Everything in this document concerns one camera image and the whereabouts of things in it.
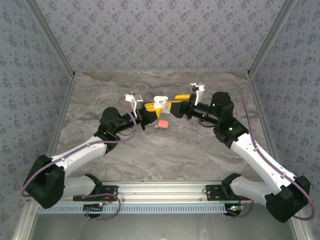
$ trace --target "pink object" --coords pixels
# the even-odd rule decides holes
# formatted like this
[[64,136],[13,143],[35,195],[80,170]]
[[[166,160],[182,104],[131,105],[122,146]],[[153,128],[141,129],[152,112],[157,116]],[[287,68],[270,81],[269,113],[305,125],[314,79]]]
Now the pink object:
[[167,129],[169,127],[169,122],[166,120],[159,120],[158,127],[162,129]]

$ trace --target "patterned wallpaper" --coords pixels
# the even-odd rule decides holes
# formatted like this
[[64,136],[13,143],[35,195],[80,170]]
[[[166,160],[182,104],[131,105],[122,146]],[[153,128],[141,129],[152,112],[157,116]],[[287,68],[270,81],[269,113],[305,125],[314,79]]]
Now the patterned wallpaper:
[[283,0],[37,0],[76,72],[246,70]]
[[301,0],[256,74],[279,157],[311,181],[320,239],[320,2]]
[[23,1],[0,1],[0,240],[9,240],[35,158],[46,153],[69,78]]

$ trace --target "gray marble floor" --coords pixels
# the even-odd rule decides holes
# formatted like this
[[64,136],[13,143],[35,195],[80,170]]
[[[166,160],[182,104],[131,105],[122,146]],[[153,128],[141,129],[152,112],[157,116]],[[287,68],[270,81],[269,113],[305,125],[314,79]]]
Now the gray marble floor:
[[[127,93],[141,94],[144,101],[154,96],[190,93],[189,83],[208,84],[225,78],[236,81],[245,95],[255,137],[267,149],[257,109],[244,72],[87,72],[75,75],[75,86],[63,123],[56,153],[65,152],[83,143],[96,132],[103,110],[118,104]],[[234,102],[234,115],[248,126],[241,98],[231,83],[220,83],[204,92],[203,103],[209,104],[216,91],[228,92]],[[222,180],[231,173],[260,180],[253,169],[237,154],[220,143],[212,128],[204,128],[196,119],[168,120],[168,129],[157,123],[139,127],[136,136],[120,143],[110,153],[83,165],[72,176],[91,173],[101,180]]]

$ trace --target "black mounting bracket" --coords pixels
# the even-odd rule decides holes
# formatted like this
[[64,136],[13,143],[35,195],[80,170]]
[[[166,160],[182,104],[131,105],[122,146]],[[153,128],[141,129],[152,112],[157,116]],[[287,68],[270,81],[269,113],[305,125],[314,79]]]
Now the black mounting bracket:
[[205,189],[208,201],[240,201],[247,199],[237,195],[227,196],[222,189],[222,185],[206,185]]
[[[90,193],[90,195],[97,194],[113,194],[118,195],[118,186],[116,185],[102,185],[102,182],[93,176],[92,174],[87,173],[86,176],[93,180],[95,183],[95,188]],[[115,202],[117,199],[114,196],[97,196],[97,197],[86,197],[86,196],[74,196],[74,202]]]

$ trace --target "wire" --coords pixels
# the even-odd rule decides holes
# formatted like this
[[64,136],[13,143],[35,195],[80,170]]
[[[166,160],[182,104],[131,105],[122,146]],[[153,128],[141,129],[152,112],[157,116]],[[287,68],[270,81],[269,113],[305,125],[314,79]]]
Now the wire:
[[259,148],[257,147],[257,143],[256,143],[256,140],[255,140],[255,136],[254,136],[254,131],[253,131],[253,128],[252,128],[252,125],[251,125],[251,121],[250,121],[250,118],[249,118],[249,113],[248,113],[248,110],[247,110],[247,107],[246,107],[246,103],[245,103],[245,98],[243,96],[243,93],[241,91],[241,88],[240,86],[233,80],[230,80],[230,79],[220,79],[218,81],[215,81],[213,83],[210,83],[209,85],[205,86],[205,88],[210,88],[216,84],[219,84],[219,83],[224,83],[224,82],[230,82],[232,84],[234,84],[240,94],[240,97],[241,97],[241,101],[242,101],[242,104],[243,104],[243,108],[244,108],[244,111],[245,111],[245,115],[246,115],[246,119],[247,119],[247,122],[248,122],[248,125],[249,125],[249,133],[250,133],[250,137],[251,137],[251,141],[252,141],[252,145],[254,146],[256,152],[260,155],[260,157],[271,167],[273,168],[277,173],[279,173],[283,178],[285,178],[286,180],[288,180],[290,183],[292,183],[305,197],[306,199],[309,201],[310,203],[310,206],[311,206],[311,215],[309,217],[300,217],[300,216],[293,216],[294,218],[298,219],[298,220],[303,220],[303,221],[309,221],[311,219],[313,219],[316,215],[316,206],[314,204],[314,201],[311,199],[311,197],[309,196],[308,193],[306,193],[306,191],[301,187],[299,186],[295,181],[293,181],[291,178],[289,178],[287,175],[285,175],[281,170],[279,170],[275,165],[272,164],[272,162],[270,162],[265,156],[264,154],[259,150]]
[[134,131],[133,133],[131,134],[131,136],[129,136],[128,138],[126,139],[123,139],[123,140],[119,140],[119,141],[103,141],[103,140],[99,140],[99,141],[94,141],[92,143],[90,143],[89,145],[83,145],[83,146],[80,146],[78,148],[76,148],[75,150],[69,152],[68,154],[64,155],[63,157],[60,157],[50,163],[48,163],[47,165],[43,166],[42,168],[40,168],[39,170],[37,170],[27,181],[26,183],[23,185],[22,187],[22,190],[21,190],[21,196],[22,197],[30,197],[30,195],[28,194],[25,194],[25,190],[26,188],[28,187],[28,185],[41,173],[43,172],[44,170],[46,170],[47,168],[51,167],[52,165],[62,161],[62,159],[66,159],[68,157],[70,157],[71,155],[81,151],[82,149],[85,149],[85,148],[89,148],[90,146],[93,146],[95,144],[120,144],[120,143],[125,143],[129,140],[131,140],[137,133],[137,129],[138,129],[138,126],[137,126],[137,122],[134,118],[134,116],[131,114],[131,112],[121,103],[121,101],[125,99],[124,97],[120,98],[119,99],[119,104],[121,105],[121,107],[124,108],[124,110],[129,114],[130,118],[132,119],[133,121],[133,125],[134,125]]
[[244,207],[247,206],[247,199],[245,199],[243,196],[240,196],[240,199],[244,199]]
[[130,136],[133,133],[134,133],[134,131],[130,132],[129,134],[123,134],[123,133],[119,132],[119,134],[122,135],[122,136]]
[[114,197],[116,198],[116,200],[119,203],[119,206],[116,210],[116,212],[112,215],[112,216],[108,216],[108,217],[100,217],[100,218],[92,218],[89,216],[89,212],[94,208],[94,207],[90,207],[87,211],[86,211],[86,217],[88,218],[88,220],[93,220],[93,221],[105,221],[105,220],[110,220],[113,219],[114,217],[116,217],[121,209],[121,201],[119,199],[119,197],[117,195],[114,195],[112,193],[101,193],[101,194],[95,194],[95,195],[80,195],[79,197],[86,197],[86,198],[95,198],[95,197],[102,197],[102,196],[108,196],[108,197]]
[[203,125],[200,121],[200,119],[198,120],[199,124],[202,126],[202,127],[205,127],[205,128],[214,128],[215,126],[214,125],[211,125],[211,126],[206,126],[206,125]]

